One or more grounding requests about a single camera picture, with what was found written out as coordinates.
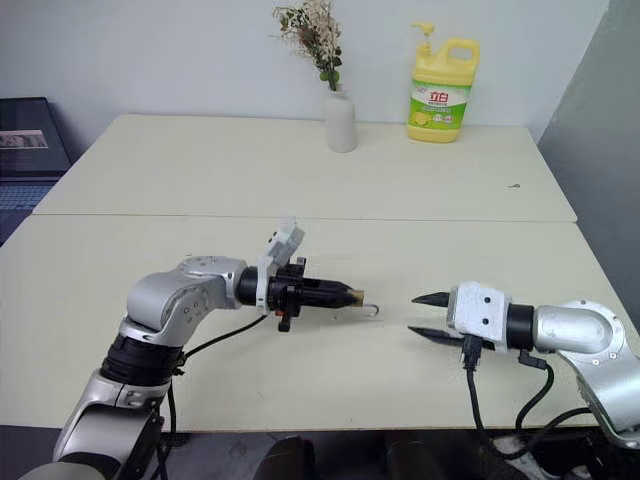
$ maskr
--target laptop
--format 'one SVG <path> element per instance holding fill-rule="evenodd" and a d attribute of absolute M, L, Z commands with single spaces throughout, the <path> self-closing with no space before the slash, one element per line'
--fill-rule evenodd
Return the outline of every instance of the laptop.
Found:
<path fill-rule="evenodd" d="M 47 99 L 0 99 L 0 245 L 71 167 Z"/>

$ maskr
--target flower arrangement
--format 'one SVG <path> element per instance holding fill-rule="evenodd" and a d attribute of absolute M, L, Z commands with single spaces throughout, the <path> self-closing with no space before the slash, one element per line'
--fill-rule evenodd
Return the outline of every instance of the flower arrangement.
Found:
<path fill-rule="evenodd" d="M 310 60 L 320 71 L 320 80 L 337 91 L 342 65 L 338 45 L 340 26 L 331 16 L 331 0 L 304 0 L 299 7 L 276 7 L 273 16 L 280 22 L 280 38 L 295 47 L 295 52 Z"/>

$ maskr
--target laptop keyboard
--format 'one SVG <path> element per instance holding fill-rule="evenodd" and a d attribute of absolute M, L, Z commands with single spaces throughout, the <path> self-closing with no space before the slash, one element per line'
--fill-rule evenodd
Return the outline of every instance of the laptop keyboard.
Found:
<path fill-rule="evenodd" d="M 0 210 L 33 210 L 52 185 L 0 185 Z"/>

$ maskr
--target laptop screen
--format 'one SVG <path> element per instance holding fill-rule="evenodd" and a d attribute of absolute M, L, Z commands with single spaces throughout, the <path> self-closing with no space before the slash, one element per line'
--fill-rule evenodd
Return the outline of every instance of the laptop screen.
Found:
<path fill-rule="evenodd" d="M 0 178 L 62 176 L 70 166 L 46 98 L 0 99 Z"/>

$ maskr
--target robotic arm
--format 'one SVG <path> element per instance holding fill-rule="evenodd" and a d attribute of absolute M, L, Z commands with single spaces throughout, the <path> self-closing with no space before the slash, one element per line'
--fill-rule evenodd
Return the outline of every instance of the robotic arm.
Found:
<path fill-rule="evenodd" d="M 162 403 L 184 365 L 183 346 L 215 309 L 256 305 L 289 331 L 302 306 L 362 306 L 364 292 L 304 278 L 305 260 L 289 263 L 304 232 L 274 232 L 257 267 L 226 257 L 193 257 L 140 280 L 102 367 L 92 373 L 54 450 L 54 462 L 23 480 L 141 478 L 159 444 Z"/>
<path fill-rule="evenodd" d="M 482 347 L 499 353 L 518 349 L 519 361 L 537 368 L 545 362 L 529 351 L 557 353 L 575 371 L 580 394 L 611 443 L 640 449 L 640 358 L 608 308 L 585 300 L 561 307 L 517 305 L 509 295 L 474 282 L 413 301 L 447 307 L 451 334 L 410 328 L 439 343 L 462 345 L 467 369 L 475 369 Z"/>

